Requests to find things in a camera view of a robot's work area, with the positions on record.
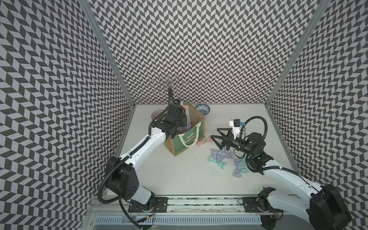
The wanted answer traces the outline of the purple hourglass centre upper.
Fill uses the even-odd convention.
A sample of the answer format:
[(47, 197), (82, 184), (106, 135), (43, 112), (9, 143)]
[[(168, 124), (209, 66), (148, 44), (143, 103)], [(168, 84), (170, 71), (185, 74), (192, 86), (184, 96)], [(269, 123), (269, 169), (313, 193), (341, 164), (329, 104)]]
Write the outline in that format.
[(212, 156), (217, 156), (217, 155), (219, 155), (220, 154), (220, 152), (219, 152), (219, 150), (218, 149), (211, 149), (211, 155)]

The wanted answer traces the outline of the purple hourglass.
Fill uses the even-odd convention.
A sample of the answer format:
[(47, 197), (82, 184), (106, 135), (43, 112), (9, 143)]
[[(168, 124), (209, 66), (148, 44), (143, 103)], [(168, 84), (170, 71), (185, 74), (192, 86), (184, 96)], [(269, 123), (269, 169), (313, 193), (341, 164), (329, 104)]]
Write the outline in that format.
[(240, 171), (240, 167), (242, 165), (241, 160), (240, 159), (233, 159), (233, 164), (234, 164), (234, 171), (233, 171), (233, 176), (236, 178), (241, 178), (241, 171)]
[(222, 162), (224, 161), (225, 159), (234, 159), (234, 156), (232, 153), (227, 153), (227, 154), (218, 154), (216, 155), (216, 160), (217, 162)]
[(211, 149), (211, 155), (212, 156), (217, 156), (217, 155), (219, 155), (220, 154), (220, 152), (219, 152), (219, 150), (218, 149)]

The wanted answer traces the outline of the purple hourglass centre lower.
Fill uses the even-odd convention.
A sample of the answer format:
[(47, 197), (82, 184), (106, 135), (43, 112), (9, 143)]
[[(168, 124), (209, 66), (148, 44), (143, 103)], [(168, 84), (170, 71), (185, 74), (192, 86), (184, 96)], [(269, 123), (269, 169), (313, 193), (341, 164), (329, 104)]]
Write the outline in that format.
[(227, 153), (227, 154), (218, 154), (216, 155), (216, 160), (217, 162), (222, 162), (224, 161), (225, 159), (234, 159), (234, 156), (232, 153)]

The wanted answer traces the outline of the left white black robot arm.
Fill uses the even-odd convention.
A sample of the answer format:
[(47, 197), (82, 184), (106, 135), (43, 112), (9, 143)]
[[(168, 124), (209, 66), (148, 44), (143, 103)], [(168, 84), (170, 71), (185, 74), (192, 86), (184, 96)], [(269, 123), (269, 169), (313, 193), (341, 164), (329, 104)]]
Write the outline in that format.
[(137, 170), (147, 157), (168, 138), (173, 138), (179, 127), (187, 125), (186, 109), (180, 104), (170, 104), (148, 127), (148, 134), (131, 150), (111, 157), (106, 165), (105, 176), (97, 192), (102, 204), (115, 201), (131, 201), (140, 209), (150, 211), (154, 206), (155, 194), (140, 185)]

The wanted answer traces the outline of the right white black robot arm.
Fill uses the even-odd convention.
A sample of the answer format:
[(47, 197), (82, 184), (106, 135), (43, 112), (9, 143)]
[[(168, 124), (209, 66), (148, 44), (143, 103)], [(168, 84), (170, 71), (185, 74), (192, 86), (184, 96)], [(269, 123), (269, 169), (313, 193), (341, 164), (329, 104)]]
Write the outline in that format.
[(219, 147), (233, 148), (243, 153), (243, 159), (251, 172), (269, 177), (294, 193), (287, 195), (273, 187), (265, 187), (258, 193), (256, 205), (260, 212), (285, 211), (309, 223), (316, 230), (342, 230), (352, 221), (352, 216), (340, 192), (331, 184), (320, 185), (282, 166), (264, 152), (265, 135), (251, 133), (243, 139), (234, 135), (231, 128), (211, 139)]

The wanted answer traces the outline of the blue white ceramic bowl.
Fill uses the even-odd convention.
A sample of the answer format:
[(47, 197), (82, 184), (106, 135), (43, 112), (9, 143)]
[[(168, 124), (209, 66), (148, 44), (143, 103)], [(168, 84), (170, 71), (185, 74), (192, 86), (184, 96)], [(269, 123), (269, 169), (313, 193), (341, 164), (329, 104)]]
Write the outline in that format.
[(210, 107), (207, 104), (198, 104), (195, 108), (204, 116), (210, 113)]

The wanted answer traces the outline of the purple hourglass right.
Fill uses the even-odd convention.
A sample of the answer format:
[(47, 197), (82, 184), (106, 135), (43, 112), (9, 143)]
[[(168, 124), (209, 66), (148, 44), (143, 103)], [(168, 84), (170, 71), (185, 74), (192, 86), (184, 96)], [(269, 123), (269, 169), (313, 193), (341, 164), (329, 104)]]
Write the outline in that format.
[(233, 171), (233, 176), (236, 178), (241, 178), (241, 171), (240, 171), (240, 167), (242, 165), (241, 160), (240, 159), (233, 159), (233, 164), (234, 164), (234, 171)]

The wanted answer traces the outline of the teal hourglass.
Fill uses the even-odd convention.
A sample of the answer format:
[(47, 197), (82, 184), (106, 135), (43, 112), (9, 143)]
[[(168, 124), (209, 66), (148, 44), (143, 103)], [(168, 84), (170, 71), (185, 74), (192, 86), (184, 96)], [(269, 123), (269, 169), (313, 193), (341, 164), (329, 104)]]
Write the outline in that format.
[(243, 158), (241, 160), (240, 172), (243, 173), (243, 174), (248, 173), (248, 168), (247, 168), (247, 165), (246, 165), (246, 159), (245, 158)]
[(209, 159), (211, 163), (216, 163), (221, 169), (224, 169), (226, 167), (226, 163), (223, 160), (224, 157), (222, 155), (214, 155), (211, 156)]

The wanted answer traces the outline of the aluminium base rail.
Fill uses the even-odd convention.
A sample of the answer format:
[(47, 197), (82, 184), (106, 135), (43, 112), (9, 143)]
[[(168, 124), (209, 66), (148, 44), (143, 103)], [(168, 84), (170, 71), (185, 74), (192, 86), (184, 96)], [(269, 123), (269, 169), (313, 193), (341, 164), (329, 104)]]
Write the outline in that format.
[(306, 211), (311, 202), (304, 201), (296, 195), (283, 195), (274, 191), (267, 197), (269, 209), (262, 211), (257, 195), (158, 195), (151, 209), (144, 209), (142, 205), (130, 204), (122, 201), (123, 207), (129, 215), (135, 214), (224, 214), (224, 215), (273, 215), (296, 214), (298, 211)]

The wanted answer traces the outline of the brown green canvas bag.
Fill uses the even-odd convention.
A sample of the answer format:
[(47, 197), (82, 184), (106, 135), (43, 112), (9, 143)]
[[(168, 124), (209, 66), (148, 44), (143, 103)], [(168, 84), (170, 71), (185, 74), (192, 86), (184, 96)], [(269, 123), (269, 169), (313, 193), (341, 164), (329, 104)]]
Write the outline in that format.
[(183, 151), (197, 145), (197, 142), (205, 139), (205, 116), (200, 113), (189, 101), (181, 103), (186, 109), (188, 123), (191, 129), (182, 134), (169, 137), (164, 145), (173, 156), (178, 156)]

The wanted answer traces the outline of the pink hourglass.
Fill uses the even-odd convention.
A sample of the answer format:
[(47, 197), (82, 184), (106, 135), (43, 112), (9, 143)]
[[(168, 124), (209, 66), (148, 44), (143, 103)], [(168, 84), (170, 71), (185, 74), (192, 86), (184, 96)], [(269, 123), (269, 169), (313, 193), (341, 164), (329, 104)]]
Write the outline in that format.
[(213, 142), (212, 138), (211, 137), (208, 137), (208, 138), (199, 140), (197, 142), (197, 145), (200, 147), (200, 146), (203, 146), (205, 143), (212, 143), (212, 142)]

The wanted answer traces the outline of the pink glass bowl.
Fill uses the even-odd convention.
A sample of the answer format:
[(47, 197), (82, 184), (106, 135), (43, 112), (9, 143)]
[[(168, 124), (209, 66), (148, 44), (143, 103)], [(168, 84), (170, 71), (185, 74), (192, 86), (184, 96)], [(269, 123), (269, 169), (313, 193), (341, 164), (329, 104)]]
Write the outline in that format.
[(164, 119), (166, 113), (163, 109), (156, 110), (151, 114), (151, 118), (152, 120)]

